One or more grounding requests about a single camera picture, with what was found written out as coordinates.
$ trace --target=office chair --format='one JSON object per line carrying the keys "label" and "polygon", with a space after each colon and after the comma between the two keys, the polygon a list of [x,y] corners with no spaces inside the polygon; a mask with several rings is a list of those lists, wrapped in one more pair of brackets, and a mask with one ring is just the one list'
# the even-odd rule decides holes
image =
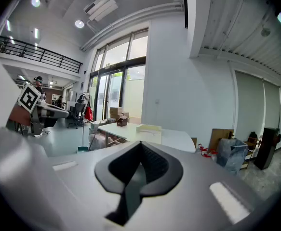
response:
{"label": "office chair", "polygon": [[75,107],[74,107],[74,110],[73,110],[73,122],[69,123],[67,128],[69,128],[69,125],[71,124],[75,124],[76,126],[76,129],[78,129],[78,125],[77,125],[77,122],[81,122],[82,121],[82,112],[84,110],[84,107],[86,106],[85,103],[76,103],[75,104]]}

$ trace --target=black cap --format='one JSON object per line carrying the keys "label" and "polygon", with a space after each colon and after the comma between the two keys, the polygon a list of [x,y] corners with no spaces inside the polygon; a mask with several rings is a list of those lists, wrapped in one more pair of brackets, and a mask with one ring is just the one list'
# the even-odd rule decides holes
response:
{"label": "black cap", "polygon": [[42,83],[43,78],[42,78],[41,76],[37,76],[37,77],[34,78],[33,80],[37,80],[37,81],[39,81],[40,83]]}

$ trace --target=black metal railing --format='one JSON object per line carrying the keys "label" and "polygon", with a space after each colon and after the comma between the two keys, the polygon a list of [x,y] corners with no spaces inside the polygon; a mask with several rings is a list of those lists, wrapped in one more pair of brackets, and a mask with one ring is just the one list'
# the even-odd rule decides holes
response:
{"label": "black metal railing", "polygon": [[79,68],[82,65],[81,62],[56,52],[3,36],[0,36],[0,52],[46,63],[74,73],[78,73]]}

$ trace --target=ceiling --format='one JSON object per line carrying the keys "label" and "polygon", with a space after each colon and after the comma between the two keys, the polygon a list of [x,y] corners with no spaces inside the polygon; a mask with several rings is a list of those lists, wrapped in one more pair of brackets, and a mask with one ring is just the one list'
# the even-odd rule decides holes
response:
{"label": "ceiling", "polygon": [[[3,36],[13,36],[15,39],[35,43],[34,28],[40,28],[40,37],[43,37],[43,31],[51,30],[53,33],[82,46],[95,33],[85,25],[84,28],[76,28],[75,21],[88,21],[89,16],[83,9],[94,0],[40,0],[41,5],[38,8],[30,4],[30,0],[21,0],[12,15],[10,22],[12,32],[5,28]],[[99,22],[94,23],[97,30],[101,30],[116,20],[129,15],[138,10],[154,5],[173,2],[174,0],[115,0],[118,8],[106,15]]]}
{"label": "ceiling", "polygon": [[281,76],[281,23],[269,0],[211,0],[202,48],[251,59]]}
{"label": "ceiling", "polygon": [[43,85],[50,85],[50,81],[53,81],[53,85],[52,85],[53,88],[61,88],[63,86],[66,86],[69,83],[72,84],[74,82],[74,81],[71,81],[70,79],[65,79],[65,78],[58,77],[58,76],[48,75],[48,74],[40,73],[37,71],[25,70],[25,69],[21,69],[18,67],[4,65],[4,68],[9,73],[9,75],[11,76],[11,78],[13,80],[19,79],[18,76],[22,75],[31,84],[35,83],[33,78],[35,78],[37,76],[41,76],[43,78]]}

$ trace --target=black and white square marker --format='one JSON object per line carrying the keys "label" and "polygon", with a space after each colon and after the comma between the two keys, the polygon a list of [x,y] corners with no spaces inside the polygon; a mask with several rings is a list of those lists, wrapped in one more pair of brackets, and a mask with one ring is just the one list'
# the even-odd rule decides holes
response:
{"label": "black and white square marker", "polygon": [[35,101],[37,99],[38,95],[30,88],[26,88],[23,95],[19,99],[19,102],[21,102],[21,104],[25,106],[28,110],[31,110],[32,106],[35,104]]}

